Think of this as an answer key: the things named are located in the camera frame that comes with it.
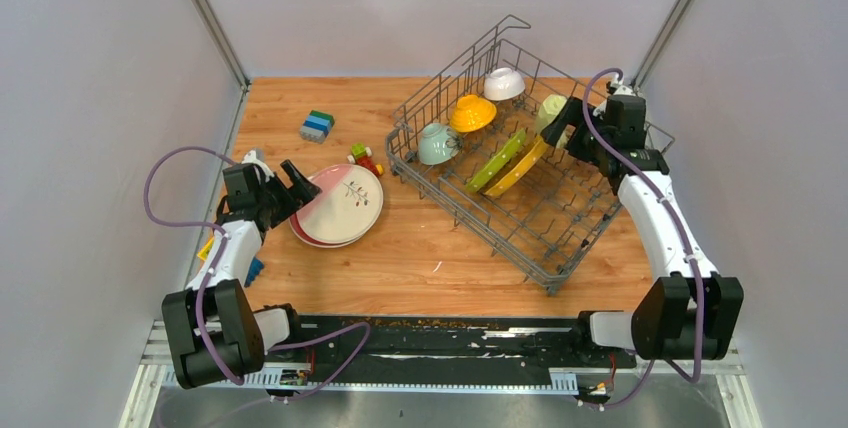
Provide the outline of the pale yellow mug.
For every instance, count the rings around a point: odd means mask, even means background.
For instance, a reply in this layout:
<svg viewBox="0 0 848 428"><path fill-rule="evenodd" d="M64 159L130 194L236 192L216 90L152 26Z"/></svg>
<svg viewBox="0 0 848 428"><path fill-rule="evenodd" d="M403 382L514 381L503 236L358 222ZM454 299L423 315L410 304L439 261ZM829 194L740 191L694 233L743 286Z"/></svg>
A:
<svg viewBox="0 0 848 428"><path fill-rule="evenodd" d="M551 124L557 115L563 110L568 98L563 95L550 94L539 105L534 122L534 131L537 135Z"/></svg>

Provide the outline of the red teal flower plate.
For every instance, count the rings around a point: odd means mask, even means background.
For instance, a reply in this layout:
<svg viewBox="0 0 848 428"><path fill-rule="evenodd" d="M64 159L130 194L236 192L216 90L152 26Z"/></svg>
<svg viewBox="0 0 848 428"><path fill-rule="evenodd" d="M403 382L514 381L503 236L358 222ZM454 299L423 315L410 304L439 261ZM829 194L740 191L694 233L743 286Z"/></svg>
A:
<svg viewBox="0 0 848 428"><path fill-rule="evenodd" d="M379 219L379 213L334 212L308 217L294 215L289 224L302 242L319 248L341 248L359 241Z"/></svg>

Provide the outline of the yellow polka dot plate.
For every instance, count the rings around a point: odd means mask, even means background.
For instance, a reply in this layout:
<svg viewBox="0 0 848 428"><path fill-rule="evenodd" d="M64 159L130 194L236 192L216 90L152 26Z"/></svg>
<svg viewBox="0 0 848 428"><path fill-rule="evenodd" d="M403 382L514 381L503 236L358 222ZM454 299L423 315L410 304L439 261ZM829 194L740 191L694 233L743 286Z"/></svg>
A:
<svg viewBox="0 0 848 428"><path fill-rule="evenodd" d="M541 135L538 135L515 166L487 188L484 195L496 198L506 193L539 162L548 148L548 143Z"/></svg>

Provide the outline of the pink white leaf plate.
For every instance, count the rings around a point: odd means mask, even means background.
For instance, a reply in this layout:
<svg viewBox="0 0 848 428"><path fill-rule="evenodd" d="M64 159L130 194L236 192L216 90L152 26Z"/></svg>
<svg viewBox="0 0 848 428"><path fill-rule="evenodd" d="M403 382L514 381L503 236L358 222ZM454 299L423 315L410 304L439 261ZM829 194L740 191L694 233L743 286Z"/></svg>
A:
<svg viewBox="0 0 848 428"><path fill-rule="evenodd" d="M355 164L336 164L307 177L322 193L295 215L308 217L317 212L382 212L384 192L380 180L369 170Z"/></svg>

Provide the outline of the white bowl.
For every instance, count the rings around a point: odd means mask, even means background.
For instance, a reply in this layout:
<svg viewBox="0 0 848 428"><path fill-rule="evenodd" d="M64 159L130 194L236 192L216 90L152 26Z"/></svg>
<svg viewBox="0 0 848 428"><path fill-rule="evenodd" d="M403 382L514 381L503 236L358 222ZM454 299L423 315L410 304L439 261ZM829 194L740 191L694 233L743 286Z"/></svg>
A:
<svg viewBox="0 0 848 428"><path fill-rule="evenodd" d="M513 68L497 68L485 76L483 96L490 101L504 101L518 97L526 89L522 75Z"/></svg>

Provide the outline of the green polka dot plate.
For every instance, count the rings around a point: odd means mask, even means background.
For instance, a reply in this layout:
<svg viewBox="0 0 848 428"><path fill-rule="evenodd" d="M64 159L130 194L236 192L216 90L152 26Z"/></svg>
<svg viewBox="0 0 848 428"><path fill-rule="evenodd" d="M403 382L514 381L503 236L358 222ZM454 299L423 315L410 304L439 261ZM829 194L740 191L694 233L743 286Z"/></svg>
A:
<svg viewBox="0 0 848 428"><path fill-rule="evenodd" d="M527 130L522 128L513 134L506 143L471 177L465 185L465 191L471 194L479 192L521 151L527 138Z"/></svg>

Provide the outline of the yellow bowl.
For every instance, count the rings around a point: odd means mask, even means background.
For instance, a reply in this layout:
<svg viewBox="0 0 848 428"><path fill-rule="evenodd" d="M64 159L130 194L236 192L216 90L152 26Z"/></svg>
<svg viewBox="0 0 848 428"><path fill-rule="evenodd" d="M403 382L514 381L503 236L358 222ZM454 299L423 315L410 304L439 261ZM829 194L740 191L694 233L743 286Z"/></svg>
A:
<svg viewBox="0 0 848 428"><path fill-rule="evenodd" d="M496 115L497 108L491 101L469 94L457 100L449 126L458 133L470 133L486 127Z"/></svg>

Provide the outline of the grey wire dish rack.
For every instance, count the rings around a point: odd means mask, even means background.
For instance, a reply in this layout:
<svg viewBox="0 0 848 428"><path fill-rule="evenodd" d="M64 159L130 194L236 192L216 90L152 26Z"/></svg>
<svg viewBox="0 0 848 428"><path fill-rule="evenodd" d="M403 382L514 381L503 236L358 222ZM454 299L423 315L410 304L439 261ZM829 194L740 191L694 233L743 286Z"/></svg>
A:
<svg viewBox="0 0 848 428"><path fill-rule="evenodd" d="M543 101L583 97L585 82L521 47L519 33L530 27L505 16L430 78L394 111L385 149L393 174L554 295L623 207L596 166L538 144ZM520 74L523 93L496 102L497 114L484 128L458 135L450 160L420 161L427 127L448 125L459 100L481 96L497 68Z"/></svg>

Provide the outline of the pale green bowl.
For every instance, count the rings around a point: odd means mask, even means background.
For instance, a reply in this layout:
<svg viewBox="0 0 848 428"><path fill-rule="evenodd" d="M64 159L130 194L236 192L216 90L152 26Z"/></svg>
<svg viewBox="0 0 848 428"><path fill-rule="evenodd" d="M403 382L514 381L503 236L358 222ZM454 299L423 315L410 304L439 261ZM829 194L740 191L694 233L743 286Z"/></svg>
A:
<svg viewBox="0 0 848 428"><path fill-rule="evenodd" d="M423 128L418 140L418 159L435 166L454 158L462 149L463 140L450 126L430 123Z"/></svg>

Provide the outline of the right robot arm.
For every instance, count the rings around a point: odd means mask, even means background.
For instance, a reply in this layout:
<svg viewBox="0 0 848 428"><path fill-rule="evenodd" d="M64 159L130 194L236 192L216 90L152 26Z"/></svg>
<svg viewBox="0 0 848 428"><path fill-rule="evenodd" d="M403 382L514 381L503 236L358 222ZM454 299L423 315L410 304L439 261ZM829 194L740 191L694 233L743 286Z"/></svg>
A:
<svg viewBox="0 0 848 428"><path fill-rule="evenodd" d="M630 214L648 255L654 282L634 312L584 311L571 351L596 365L611 348L644 359L720 360L741 311L744 290L703 254L674 196L661 151L648 143L646 102L609 96L600 106L550 95L536 115L542 138L599 169Z"/></svg>

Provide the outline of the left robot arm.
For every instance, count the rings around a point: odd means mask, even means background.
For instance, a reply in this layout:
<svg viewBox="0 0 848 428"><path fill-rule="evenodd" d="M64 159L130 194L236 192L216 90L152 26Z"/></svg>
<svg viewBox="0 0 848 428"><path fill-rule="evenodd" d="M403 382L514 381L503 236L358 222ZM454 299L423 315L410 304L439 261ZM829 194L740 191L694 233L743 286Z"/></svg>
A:
<svg viewBox="0 0 848 428"><path fill-rule="evenodd" d="M266 234L321 192L290 160L280 166L288 184L254 156L224 169L226 193L201 271L162 302L174 371L184 389L242 383L262 369L268 349L283 361L305 351L307 337L295 327L290 305L253 311L245 293L258 275L252 264Z"/></svg>

